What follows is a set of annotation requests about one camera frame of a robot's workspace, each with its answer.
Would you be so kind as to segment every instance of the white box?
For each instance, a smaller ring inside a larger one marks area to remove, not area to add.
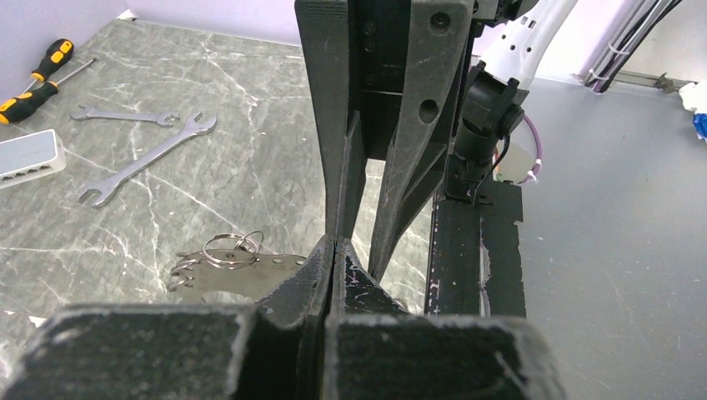
[[[0,142],[0,189],[58,173],[65,167],[62,139],[53,129]]]

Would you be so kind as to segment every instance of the wrench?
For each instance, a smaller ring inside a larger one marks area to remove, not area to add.
[[[127,112],[112,112],[97,110],[92,106],[78,105],[81,111],[71,112],[69,116],[77,121],[83,121],[91,118],[106,118],[106,119],[122,119],[124,121],[144,121],[147,123],[156,123],[160,127],[171,127],[172,122],[179,119],[179,114],[174,111],[162,112],[159,114]]]
[[[135,174],[147,168],[150,164],[159,160],[162,156],[172,151],[175,147],[186,142],[187,140],[206,135],[211,133],[216,128],[216,117],[211,117],[204,123],[197,123],[197,119],[201,117],[200,112],[196,112],[191,115],[184,127],[174,136],[169,138],[166,142],[161,143],[156,148],[150,150],[142,157],[131,162],[127,167],[116,172],[110,177],[105,179],[98,179],[95,181],[87,182],[81,188],[81,196],[78,198],[78,202],[83,203],[93,194],[98,194],[95,201],[91,203],[91,207],[100,208],[110,203],[115,197],[115,193],[120,188],[120,185],[125,183],[128,179],[133,177]]]

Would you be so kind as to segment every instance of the hole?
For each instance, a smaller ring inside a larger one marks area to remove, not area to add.
[[[446,12],[437,12],[429,19],[429,28],[438,35],[445,34],[451,24],[452,19]]]
[[[420,104],[419,116],[423,123],[432,123],[439,113],[439,107],[434,100],[425,100]]]

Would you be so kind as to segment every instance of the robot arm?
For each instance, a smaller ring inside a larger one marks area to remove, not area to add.
[[[481,56],[486,72],[502,83],[519,82],[527,90],[538,65],[577,0],[541,0],[521,18],[508,22],[499,37]]]
[[[541,0],[515,21],[484,52],[469,73],[454,152],[483,176],[498,141],[523,119],[538,65],[577,0]]]

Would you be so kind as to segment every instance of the marble surface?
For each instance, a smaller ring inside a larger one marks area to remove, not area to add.
[[[266,253],[307,255],[324,231],[324,186],[311,98],[298,47],[162,27],[107,25],[59,79],[98,57],[37,114],[0,126],[0,140],[56,129],[67,168],[0,191],[0,391],[35,323],[75,303],[175,303],[175,253],[213,235],[262,230]],[[216,130],[176,148],[126,182],[106,207],[78,203],[178,127],[72,121],[78,104],[119,112],[218,116]],[[369,185],[353,242],[366,263],[383,172]],[[401,240],[382,282],[421,312],[429,207]]]

